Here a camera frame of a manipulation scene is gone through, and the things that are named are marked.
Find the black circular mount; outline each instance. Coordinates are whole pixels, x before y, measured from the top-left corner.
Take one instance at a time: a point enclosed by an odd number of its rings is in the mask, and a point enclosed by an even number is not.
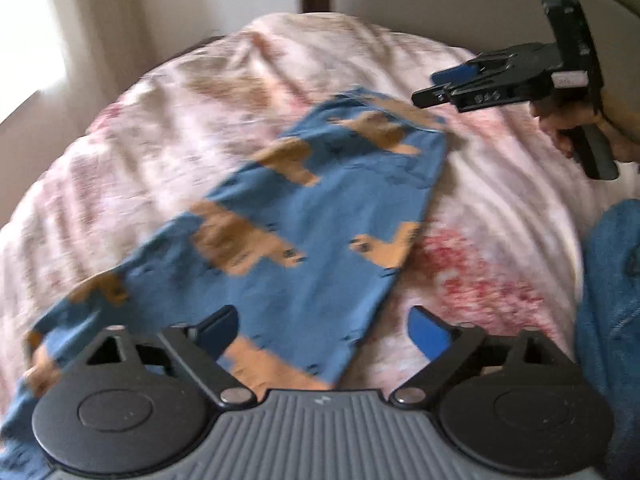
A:
[[[149,473],[187,452],[204,432],[197,389],[124,363],[85,366],[48,391],[33,432],[49,459],[86,476]]]
[[[583,384],[454,387],[440,405],[450,440],[472,459],[508,474],[538,478],[587,468],[611,433],[605,401]]]

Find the metal bolt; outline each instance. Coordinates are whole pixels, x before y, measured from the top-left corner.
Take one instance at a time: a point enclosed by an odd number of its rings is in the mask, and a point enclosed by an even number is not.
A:
[[[402,404],[418,404],[426,399],[427,394],[420,388],[401,388],[394,393],[394,396]]]
[[[246,388],[227,388],[220,393],[220,400],[225,404],[244,404],[254,398],[251,390]]]

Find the hand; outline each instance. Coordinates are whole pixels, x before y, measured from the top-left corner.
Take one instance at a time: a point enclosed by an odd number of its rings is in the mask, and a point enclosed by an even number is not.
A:
[[[574,147],[568,137],[560,130],[569,130],[584,124],[596,124],[609,139],[611,151],[620,162],[640,162],[640,115],[627,110],[613,100],[606,91],[602,91],[602,107],[607,119],[624,131],[624,135],[605,119],[602,114],[594,113],[593,105],[588,102],[572,102],[562,107],[549,106],[546,103],[531,103],[530,111],[540,118],[540,129],[545,132],[554,146],[571,157]]]

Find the gray ridged base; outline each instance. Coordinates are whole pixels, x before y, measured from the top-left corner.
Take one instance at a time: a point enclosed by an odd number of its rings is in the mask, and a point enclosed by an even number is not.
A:
[[[273,391],[220,416],[201,446],[143,480],[500,480],[443,441],[421,412],[374,391]],[[597,480],[594,470],[564,477]],[[79,480],[55,472],[50,480]]]

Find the jeans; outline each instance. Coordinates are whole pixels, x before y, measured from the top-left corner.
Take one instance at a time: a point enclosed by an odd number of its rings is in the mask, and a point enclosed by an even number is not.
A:
[[[575,351],[614,413],[607,476],[640,478],[640,200],[609,209],[584,245]]]

